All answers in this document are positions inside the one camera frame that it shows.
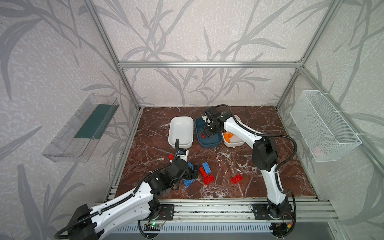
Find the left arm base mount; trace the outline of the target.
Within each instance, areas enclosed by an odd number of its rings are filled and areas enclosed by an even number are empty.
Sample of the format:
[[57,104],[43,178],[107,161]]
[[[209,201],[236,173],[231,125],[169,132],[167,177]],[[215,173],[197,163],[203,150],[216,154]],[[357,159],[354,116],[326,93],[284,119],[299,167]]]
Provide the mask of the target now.
[[150,217],[152,221],[171,221],[174,218],[175,205],[164,204],[160,206],[159,210],[156,210],[154,215]]

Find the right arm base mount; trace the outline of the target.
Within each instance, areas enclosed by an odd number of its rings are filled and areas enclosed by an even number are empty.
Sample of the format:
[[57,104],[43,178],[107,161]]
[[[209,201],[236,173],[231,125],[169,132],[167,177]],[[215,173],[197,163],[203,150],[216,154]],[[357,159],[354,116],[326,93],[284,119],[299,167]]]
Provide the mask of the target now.
[[254,214],[255,220],[266,221],[285,221],[293,220],[295,217],[295,211],[292,205],[288,206],[288,210],[285,212],[277,213],[273,211],[268,204],[252,204],[251,211]]

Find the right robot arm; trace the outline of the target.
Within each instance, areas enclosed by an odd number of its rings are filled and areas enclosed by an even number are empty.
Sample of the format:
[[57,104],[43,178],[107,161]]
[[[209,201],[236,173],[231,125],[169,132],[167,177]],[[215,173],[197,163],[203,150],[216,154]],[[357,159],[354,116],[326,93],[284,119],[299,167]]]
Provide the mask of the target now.
[[252,161],[254,166],[262,173],[266,188],[269,216],[272,219],[280,219],[288,212],[290,203],[285,193],[279,174],[282,164],[278,163],[278,149],[275,138],[279,135],[262,134],[236,119],[232,109],[228,112],[219,112],[222,105],[212,106],[202,115],[207,126],[203,129],[206,137],[218,133],[231,133],[240,138],[252,149]]

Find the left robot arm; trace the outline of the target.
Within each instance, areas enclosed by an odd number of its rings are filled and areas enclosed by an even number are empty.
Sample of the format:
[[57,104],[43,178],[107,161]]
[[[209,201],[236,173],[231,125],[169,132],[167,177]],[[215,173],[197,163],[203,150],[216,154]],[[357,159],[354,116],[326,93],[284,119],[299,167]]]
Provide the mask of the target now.
[[152,220],[161,212],[159,197],[183,180],[196,180],[199,165],[176,157],[171,163],[149,172],[132,190],[101,205],[78,207],[68,225],[55,233],[56,240],[102,240],[133,222]]

